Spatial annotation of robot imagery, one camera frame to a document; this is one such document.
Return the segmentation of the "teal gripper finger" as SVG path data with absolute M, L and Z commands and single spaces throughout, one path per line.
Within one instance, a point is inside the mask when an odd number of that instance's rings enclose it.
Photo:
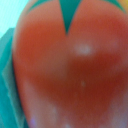
M 26 128 L 12 63 L 13 33 L 10 28 L 0 39 L 0 128 Z

